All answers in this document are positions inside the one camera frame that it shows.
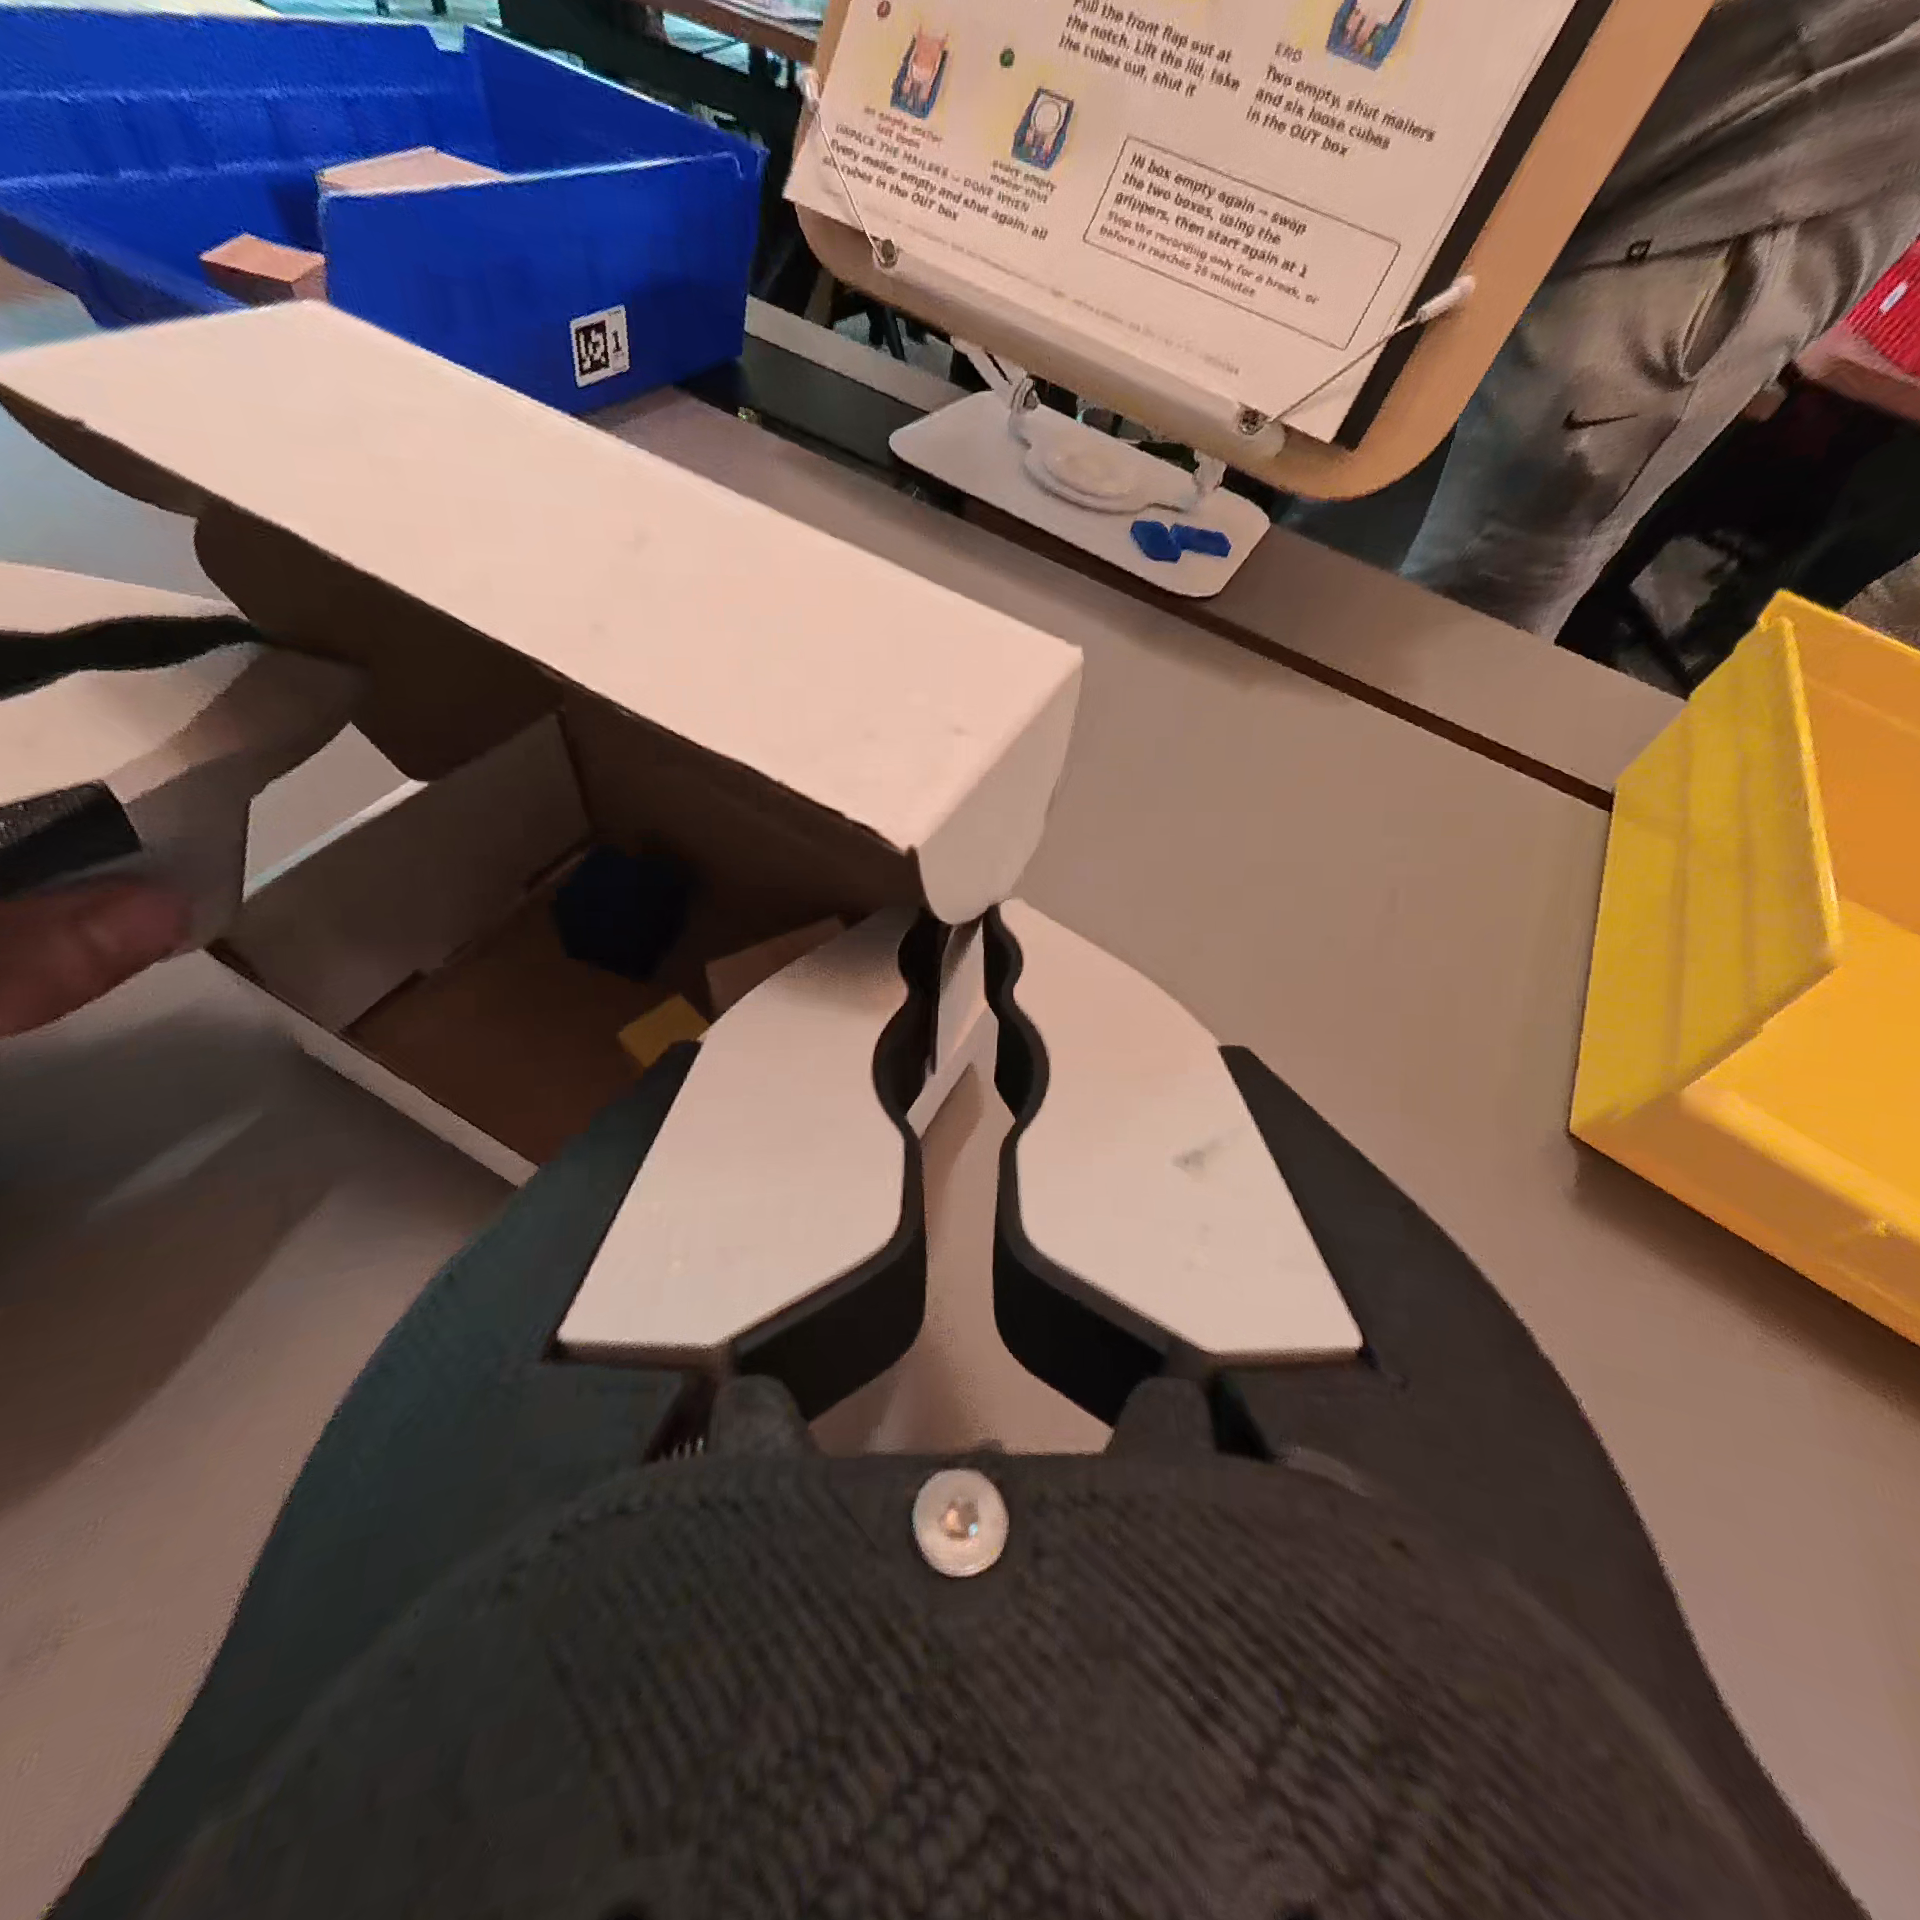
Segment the red crate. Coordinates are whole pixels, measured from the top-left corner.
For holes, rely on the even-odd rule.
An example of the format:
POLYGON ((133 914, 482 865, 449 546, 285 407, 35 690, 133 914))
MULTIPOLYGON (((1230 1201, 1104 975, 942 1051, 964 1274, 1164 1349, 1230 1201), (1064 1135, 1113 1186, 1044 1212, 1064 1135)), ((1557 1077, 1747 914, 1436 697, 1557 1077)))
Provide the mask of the red crate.
POLYGON ((1918 378, 1918 257, 1920 246, 1913 241, 1838 323, 1849 341, 1913 380, 1918 378))

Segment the white cardboard box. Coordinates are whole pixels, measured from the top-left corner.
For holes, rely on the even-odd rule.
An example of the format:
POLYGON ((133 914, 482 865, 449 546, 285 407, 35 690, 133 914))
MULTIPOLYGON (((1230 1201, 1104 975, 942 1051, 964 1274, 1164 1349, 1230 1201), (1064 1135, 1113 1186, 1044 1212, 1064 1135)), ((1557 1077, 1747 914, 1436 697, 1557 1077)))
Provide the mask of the white cardboard box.
MULTIPOLYGON (((507 175, 493 166, 418 146, 321 168, 314 175, 314 212, 321 221, 323 210, 334 199, 394 199, 504 179, 507 175)), ((239 232, 204 250, 199 270, 208 288, 243 305, 327 301, 323 248, 299 248, 290 241, 239 232)))
MULTIPOLYGON (((973 927, 1040 847, 1077 648, 369 323, 296 303, 7 352, 4 414, 184 518, 265 646, 365 672, 252 801, 206 949, 511 1183, 710 958, 880 907, 973 927), (557 940, 595 845, 697 878, 650 982, 557 940)), ((4 697, 4 803, 84 781, 93 695, 4 697)))

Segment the wooden cube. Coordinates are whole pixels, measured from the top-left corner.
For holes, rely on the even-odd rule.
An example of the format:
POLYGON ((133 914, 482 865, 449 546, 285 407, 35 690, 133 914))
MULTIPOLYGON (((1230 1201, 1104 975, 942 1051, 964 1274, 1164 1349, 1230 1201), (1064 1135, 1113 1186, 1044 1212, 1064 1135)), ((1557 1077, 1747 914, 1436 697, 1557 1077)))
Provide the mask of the wooden cube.
POLYGON ((838 940, 847 925, 838 916, 827 916, 794 929, 787 929, 752 947, 719 953, 706 964, 708 1011, 714 1020, 723 1018, 745 995, 779 975, 790 964, 807 953, 838 940))

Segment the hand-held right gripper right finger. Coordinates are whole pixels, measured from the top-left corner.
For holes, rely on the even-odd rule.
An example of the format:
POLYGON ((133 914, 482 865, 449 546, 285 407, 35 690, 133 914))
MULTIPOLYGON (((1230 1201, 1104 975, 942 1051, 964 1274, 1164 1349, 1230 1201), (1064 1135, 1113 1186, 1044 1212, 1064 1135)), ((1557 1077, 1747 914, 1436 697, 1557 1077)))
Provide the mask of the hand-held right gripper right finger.
POLYGON ((1095 1420, 1146 1380, 1347 1363, 1356 1314, 1228 1051, 1157 982, 1024 902, 982 931, 1006 1352, 1095 1420))

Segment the yellow plastic bin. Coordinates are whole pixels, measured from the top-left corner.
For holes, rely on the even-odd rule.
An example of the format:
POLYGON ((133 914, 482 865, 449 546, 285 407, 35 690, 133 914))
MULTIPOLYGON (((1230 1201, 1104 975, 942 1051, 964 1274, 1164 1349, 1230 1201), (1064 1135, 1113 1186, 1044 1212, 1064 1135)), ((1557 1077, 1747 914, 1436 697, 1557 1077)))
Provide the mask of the yellow plastic bin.
POLYGON ((1916 1343, 1916 650, 1776 595, 1606 836, 1571 1135, 1916 1343))

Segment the instruction sheet on clipboard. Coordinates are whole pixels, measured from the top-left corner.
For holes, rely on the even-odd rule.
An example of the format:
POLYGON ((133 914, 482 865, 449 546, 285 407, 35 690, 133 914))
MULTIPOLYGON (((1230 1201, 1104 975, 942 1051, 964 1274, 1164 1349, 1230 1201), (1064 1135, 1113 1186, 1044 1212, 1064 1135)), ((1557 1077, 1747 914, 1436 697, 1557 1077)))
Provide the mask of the instruction sheet on clipboard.
MULTIPOLYGON (((849 4, 889 2, 827 7, 810 71, 803 133, 849 4)), ((991 354, 1004 367, 1064 387, 1281 491, 1334 500, 1374 493, 1402 478, 1453 427, 1710 11, 1705 2, 1595 4, 1606 4, 1604 20, 1453 283, 1389 332, 1389 345, 1411 338, 1411 354, 1352 447, 1321 445, 1248 414, 1230 422, 1221 403, 1181 396, 1164 383, 1144 380, 1139 372, 1104 369, 1082 354, 1040 345, 1011 325, 987 325, 982 301, 964 301, 958 312, 947 312, 936 296, 914 285, 889 285, 880 270, 887 254, 869 248, 852 228, 801 208, 796 212, 812 252, 832 276, 991 354)))

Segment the blue cube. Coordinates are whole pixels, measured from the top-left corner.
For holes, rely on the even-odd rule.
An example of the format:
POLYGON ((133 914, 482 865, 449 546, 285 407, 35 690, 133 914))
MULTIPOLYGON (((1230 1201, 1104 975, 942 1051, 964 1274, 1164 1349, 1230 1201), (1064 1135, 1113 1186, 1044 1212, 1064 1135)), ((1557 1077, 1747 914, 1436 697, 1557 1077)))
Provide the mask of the blue cube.
POLYGON ((595 845, 560 880, 551 922, 577 964, 646 984, 686 931, 695 885, 670 852, 595 845))

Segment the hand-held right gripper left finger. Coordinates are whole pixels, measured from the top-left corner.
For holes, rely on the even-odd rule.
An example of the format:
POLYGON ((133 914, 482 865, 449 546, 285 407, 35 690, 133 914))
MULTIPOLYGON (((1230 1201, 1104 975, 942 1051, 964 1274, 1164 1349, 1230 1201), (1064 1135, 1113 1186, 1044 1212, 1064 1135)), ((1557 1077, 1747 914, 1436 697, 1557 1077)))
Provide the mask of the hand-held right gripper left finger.
POLYGON ((695 1044, 557 1327, 566 1358, 776 1380, 807 1420, 925 1321, 925 1018, 894 907, 792 962, 695 1044))

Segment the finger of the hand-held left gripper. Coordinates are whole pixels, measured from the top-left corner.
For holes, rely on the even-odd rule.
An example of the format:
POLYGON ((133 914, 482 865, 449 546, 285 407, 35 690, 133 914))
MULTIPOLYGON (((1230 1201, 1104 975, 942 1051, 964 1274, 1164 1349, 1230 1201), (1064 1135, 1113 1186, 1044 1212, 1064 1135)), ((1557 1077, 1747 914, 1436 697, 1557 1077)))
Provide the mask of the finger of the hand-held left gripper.
POLYGON ((221 595, 2 564, 2 695, 285 699, 288 655, 221 595))
POLYGON ((241 905, 252 801, 354 719, 363 670, 279 646, 102 677, 93 734, 142 872, 181 900, 179 949, 221 938, 241 905))

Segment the blue plastic bin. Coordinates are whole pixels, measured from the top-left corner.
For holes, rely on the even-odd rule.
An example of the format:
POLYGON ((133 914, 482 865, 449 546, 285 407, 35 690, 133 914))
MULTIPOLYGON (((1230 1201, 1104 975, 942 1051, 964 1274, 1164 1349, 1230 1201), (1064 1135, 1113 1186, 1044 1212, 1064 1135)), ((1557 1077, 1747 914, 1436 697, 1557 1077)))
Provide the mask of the blue plastic bin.
POLYGON ((739 358, 763 155, 504 35, 420 22, 4 7, 4 259, 104 327, 228 314, 199 254, 323 248, 327 299, 582 416, 739 358), (438 148, 504 181, 334 199, 438 148))

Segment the white stand base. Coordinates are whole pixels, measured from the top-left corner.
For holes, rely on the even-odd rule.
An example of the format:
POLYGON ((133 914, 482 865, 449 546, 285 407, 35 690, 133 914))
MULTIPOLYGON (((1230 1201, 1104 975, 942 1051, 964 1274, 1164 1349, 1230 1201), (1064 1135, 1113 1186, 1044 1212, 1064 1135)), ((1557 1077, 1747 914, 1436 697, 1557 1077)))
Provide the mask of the white stand base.
POLYGON ((900 427, 891 451, 905 467, 1064 542, 1077 557, 1188 602, 1210 602, 1230 588, 1272 529, 1265 509, 1221 487, 1212 471, 1177 467, 1013 396, 964 396, 900 427), (1141 515, 1219 529, 1232 538, 1234 555, 1150 564, 1128 533, 1141 515))

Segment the person's left hand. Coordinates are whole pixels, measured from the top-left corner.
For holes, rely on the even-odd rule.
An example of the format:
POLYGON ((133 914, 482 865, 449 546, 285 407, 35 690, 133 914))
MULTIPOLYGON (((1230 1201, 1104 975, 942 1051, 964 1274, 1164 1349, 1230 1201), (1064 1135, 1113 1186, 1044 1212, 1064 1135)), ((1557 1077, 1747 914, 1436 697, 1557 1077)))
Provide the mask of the person's left hand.
POLYGON ((2 902, 2 1040, 31 1035, 177 953, 190 902, 108 876, 2 902))

